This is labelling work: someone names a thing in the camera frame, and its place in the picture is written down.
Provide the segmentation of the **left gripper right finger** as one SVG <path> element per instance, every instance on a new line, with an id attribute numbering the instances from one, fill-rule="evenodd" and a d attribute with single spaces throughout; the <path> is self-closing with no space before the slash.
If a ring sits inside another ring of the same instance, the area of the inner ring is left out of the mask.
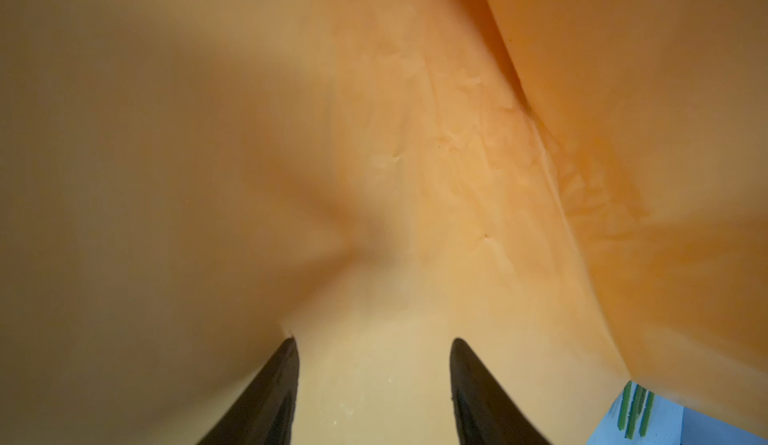
<path id="1" fill-rule="evenodd" d="M 452 342 L 450 381 L 461 445 L 548 445 L 469 344 Z"/>

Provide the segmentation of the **orange wrapping paper sheet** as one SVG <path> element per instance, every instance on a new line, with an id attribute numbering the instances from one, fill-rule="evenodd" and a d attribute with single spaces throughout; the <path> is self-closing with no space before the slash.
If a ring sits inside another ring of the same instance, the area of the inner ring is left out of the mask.
<path id="1" fill-rule="evenodd" d="M 1 440 L 557 444 L 636 381 L 767 433 L 767 0 L 1 0 Z"/>

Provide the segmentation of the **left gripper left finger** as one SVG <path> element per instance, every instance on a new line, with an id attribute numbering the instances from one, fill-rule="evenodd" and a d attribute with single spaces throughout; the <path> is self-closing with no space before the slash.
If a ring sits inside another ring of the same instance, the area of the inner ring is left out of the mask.
<path id="1" fill-rule="evenodd" d="M 200 445 L 289 445 L 300 360 L 296 340 L 285 339 Z"/>

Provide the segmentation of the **pink fake rose spray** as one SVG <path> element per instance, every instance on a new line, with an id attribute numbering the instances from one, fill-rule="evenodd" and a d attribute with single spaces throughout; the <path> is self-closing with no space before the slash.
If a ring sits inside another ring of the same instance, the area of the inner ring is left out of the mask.
<path id="1" fill-rule="evenodd" d="M 624 438 L 633 440 L 635 436 L 645 437 L 655 404 L 656 394 L 632 381 L 625 384 L 619 399 L 617 428 L 624 433 Z"/>

